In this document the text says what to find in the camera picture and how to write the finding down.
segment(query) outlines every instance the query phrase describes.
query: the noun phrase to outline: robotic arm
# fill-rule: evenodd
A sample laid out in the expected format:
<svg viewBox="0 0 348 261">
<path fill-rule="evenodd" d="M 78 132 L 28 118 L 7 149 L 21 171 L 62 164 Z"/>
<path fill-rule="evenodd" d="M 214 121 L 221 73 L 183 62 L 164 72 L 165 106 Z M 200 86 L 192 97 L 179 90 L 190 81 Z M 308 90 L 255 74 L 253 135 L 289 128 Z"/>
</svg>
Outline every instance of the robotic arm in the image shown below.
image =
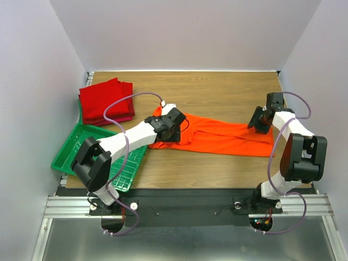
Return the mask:
<svg viewBox="0 0 348 261">
<path fill-rule="evenodd" d="M 259 133 L 268 133 L 271 125 L 282 132 L 287 144 L 279 171 L 272 177 L 276 189 L 270 181 L 266 181 L 258 185 L 253 193 L 252 207 L 260 212 L 275 207 L 280 197 L 289 190 L 301 184 L 319 181 L 324 172 L 326 138 L 315 136 L 295 119 L 294 112 L 284 107 L 282 93 L 267 95 L 266 106 L 256 108 L 248 128 L 254 127 Z"/>
<path fill-rule="evenodd" d="M 109 208 L 113 208 L 115 200 L 110 193 L 119 198 L 113 186 L 107 186 L 111 165 L 124 156 L 126 151 L 125 136 L 129 141 L 131 152 L 141 146 L 157 141 L 179 141 L 181 123 L 186 116 L 174 104 L 167 104 L 161 116 L 150 116 L 126 133 L 95 140 L 89 137 L 82 143 L 75 156 L 71 169 L 83 182 L 89 192 L 97 195 Z"/>
</svg>

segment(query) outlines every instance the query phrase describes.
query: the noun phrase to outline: gray floor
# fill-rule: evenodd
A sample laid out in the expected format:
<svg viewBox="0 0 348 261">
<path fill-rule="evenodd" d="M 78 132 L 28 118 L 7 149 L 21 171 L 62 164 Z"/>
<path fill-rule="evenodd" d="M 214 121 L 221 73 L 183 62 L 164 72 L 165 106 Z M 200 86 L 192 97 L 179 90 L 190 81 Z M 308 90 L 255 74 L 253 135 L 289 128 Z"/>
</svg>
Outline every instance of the gray floor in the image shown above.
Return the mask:
<svg viewBox="0 0 348 261">
<path fill-rule="evenodd" d="M 273 231 L 298 217 L 281 217 Z M 123 237 L 103 235 L 100 220 L 54 220 L 44 260 L 335 260 L 321 217 L 307 217 L 301 227 L 282 235 L 262 235 L 248 227 L 137 228 Z"/>
</svg>

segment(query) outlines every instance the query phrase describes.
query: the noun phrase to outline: folded orange fabric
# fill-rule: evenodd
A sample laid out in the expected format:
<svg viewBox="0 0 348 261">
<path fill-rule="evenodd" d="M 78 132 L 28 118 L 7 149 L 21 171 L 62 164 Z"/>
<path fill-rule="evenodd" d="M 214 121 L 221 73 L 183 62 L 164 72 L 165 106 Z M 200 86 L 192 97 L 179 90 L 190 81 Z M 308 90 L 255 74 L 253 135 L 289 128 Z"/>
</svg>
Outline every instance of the folded orange fabric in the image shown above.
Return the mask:
<svg viewBox="0 0 348 261">
<path fill-rule="evenodd" d="M 161 115 L 161 110 L 158 107 L 154 115 Z M 189 127 L 185 121 L 181 124 L 180 142 L 157 142 L 149 147 L 254 157 L 269 157 L 271 154 L 274 143 L 272 131 L 258 134 L 254 128 L 247 129 L 247 124 L 185 115 Z"/>
</svg>

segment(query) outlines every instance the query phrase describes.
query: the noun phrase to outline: green basket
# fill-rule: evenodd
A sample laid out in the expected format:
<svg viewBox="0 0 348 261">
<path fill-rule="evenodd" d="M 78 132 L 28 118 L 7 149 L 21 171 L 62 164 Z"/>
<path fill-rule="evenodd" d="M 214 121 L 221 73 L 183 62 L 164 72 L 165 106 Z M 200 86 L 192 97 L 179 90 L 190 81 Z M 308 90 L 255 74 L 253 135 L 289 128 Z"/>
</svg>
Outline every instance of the green basket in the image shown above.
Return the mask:
<svg viewBox="0 0 348 261">
<path fill-rule="evenodd" d="M 106 129 L 77 123 L 70 136 L 65 141 L 63 147 L 59 151 L 58 155 L 52 162 L 51 167 L 55 170 L 75 175 L 75 173 L 71 170 L 70 165 L 78 150 L 80 149 L 83 141 L 91 136 L 95 139 L 100 139 L 110 137 L 115 134 L 115 132 L 111 132 Z M 135 174 L 139 168 L 141 160 L 145 155 L 146 147 L 147 146 L 140 147 L 129 154 L 125 168 L 118 176 L 118 178 L 112 183 L 115 189 L 123 192 L 129 190 Z M 119 158 L 111 165 L 109 178 L 115 177 L 120 167 L 122 166 L 123 160 L 124 156 Z"/>
</svg>

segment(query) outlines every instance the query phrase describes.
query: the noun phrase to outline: stack of folded cloth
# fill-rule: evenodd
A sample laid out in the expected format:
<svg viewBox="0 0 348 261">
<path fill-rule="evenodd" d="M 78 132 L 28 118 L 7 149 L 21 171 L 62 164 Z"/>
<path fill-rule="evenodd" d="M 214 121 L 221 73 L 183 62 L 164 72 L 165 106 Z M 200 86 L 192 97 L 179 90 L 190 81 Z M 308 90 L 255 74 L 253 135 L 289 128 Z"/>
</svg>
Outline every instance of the stack of folded cloth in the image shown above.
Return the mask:
<svg viewBox="0 0 348 261">
<path fill-rule="evenodd" d="M 105 109 L 128 95 L 133 94 L 133 84 L 120 82 L 117 78 L 80 89 L 82 122 L 86 125 L 110 124 L 103 117 Z M 117 121 L 130 121 L 134 116 L 132 98 L 126 99 L 108 110 L 107 117 Z"/>
</svg>

